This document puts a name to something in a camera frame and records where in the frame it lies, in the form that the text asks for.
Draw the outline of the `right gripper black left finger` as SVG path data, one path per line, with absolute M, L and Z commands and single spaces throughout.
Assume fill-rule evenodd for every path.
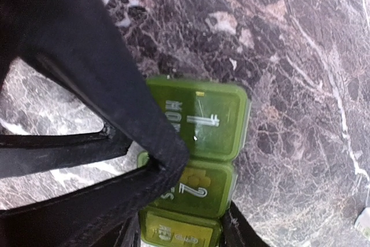
M 139 215 L 136 213 L 119 225 L 115 247 L 141 247 Z

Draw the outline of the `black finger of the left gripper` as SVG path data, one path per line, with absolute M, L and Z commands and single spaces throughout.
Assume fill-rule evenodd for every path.
M 189 151 L 102 0 L 1 0 L 1 76 L 17 57 L 146 149 L 142 168 L 1 212 L 2 246 L 115 246 L 119 225 L 174 186 Z

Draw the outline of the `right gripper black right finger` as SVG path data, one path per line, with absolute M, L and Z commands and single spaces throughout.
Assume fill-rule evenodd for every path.
M 226 247 L 269 247 L 261 237 L 253 230 L 242 212 L 231 201 L 221 219 L 223 233 L 221 246 Z

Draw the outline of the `green weekly pill organizer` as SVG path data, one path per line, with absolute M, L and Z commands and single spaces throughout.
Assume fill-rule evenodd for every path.
M 141 239 L 153 246 L 218 246 L 244 147 L 250 101 L 232 83 L 155 77 L 151 93 L 190 150 L 179 181 L 139 214 Z

